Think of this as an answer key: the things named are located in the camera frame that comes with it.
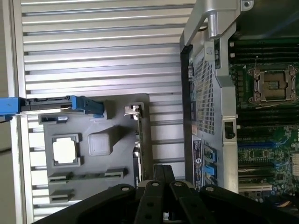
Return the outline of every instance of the mesh panel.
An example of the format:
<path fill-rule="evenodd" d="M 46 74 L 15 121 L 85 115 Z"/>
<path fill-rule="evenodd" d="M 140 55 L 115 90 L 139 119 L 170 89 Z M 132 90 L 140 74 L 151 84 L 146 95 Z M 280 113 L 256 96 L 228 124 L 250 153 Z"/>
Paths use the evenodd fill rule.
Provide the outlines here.
<path fill-rule="evenodd" d="M 214 135 L 213 68 L 204 57 L 194 66 L 199 130 Z"/>

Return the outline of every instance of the label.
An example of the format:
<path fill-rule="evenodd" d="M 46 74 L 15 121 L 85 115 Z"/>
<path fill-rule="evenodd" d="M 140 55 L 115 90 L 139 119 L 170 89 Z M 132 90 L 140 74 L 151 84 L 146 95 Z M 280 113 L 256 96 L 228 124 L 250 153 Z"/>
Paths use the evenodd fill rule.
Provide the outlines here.
<path fill-rule="evenodd" d="M 203 186 L 202 144 L 201 140 L 193 141 L 193 185 L 196 190 Z"/>
<path fill-rule="evenodd" d="M 197 135 L 197 125 L 192 125 L 192 134 Z"/>

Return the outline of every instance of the cpu socket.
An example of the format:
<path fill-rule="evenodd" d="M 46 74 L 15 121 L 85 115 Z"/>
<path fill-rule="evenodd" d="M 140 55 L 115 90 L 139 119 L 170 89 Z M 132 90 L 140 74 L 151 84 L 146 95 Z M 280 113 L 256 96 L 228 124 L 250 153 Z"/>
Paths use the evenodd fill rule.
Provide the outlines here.
<path fill-rule="evenodd" d="M 266 106 L 298 101 L 293 66 L 277 70 L 255 68 L 250 73 L 254 80 L 254 96 L 249 99 L 250 103 Z"/>

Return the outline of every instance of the silver metal frame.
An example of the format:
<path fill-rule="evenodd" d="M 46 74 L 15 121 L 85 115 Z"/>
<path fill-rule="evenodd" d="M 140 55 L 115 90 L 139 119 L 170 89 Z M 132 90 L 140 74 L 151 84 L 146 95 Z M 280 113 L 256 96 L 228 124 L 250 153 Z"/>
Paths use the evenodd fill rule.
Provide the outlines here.
<path fill-rule="evenodd" d="M 232 122 L 236 134 L 235 86 L 228 71 L 228 40 L 236 32 L 236 18 L 241 11 L 254 6 L 253 0 L 197 0 L 180 40 L 181 51 L 193 45 L 190 61 L 196 63 L 198 57 L 214 61 L 214 40 L 220 44 L 220 68 L 214 66 L 214 134 L 199 132 L 198 137 L 217 149 L 218 185 L 238 192 L 238 153 L 237 138 L 226 139 L 225 123 Z M 207 19 L 207 30 L 198 32 Z"/>
<path fill-rule="evenodd" d="M 197 0 L 183 32 L 182 44 L 188 46 L 204 21 L 208 20 L 209 38 L 219 38 L 240 15 L 254 6 L 254 0 Z"/>
<path fill-rule="evenodd" d="M 16 65 L 16 35 L 14 29 L 14 11 L 13 1 L 3 0 L 3 19 L 6 43 L 6 59 L 7 59 L 7 80 L 8 95 L 10 97 L 19 96 L 18 72 Z M 11 126 L 11 143 L 13 154 L 14 169 L 14 197 L 16 223 L 26 223 L 26 204 L 25 204 L 25 184 L 23 169 L 23 154 L 21 141 L 21 118 L 14 117 L 10 121 Z"/>

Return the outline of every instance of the motherboard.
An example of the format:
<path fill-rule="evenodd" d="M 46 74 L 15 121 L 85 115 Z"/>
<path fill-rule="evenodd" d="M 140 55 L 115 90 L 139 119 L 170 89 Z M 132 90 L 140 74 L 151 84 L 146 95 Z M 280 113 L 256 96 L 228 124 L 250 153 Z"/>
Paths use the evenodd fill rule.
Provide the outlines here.
<path fill-rule="evenodd" d="M 259 202 L 292 196 L 299 189 L 299 39 L 228 44 L 239 192 Z"/>

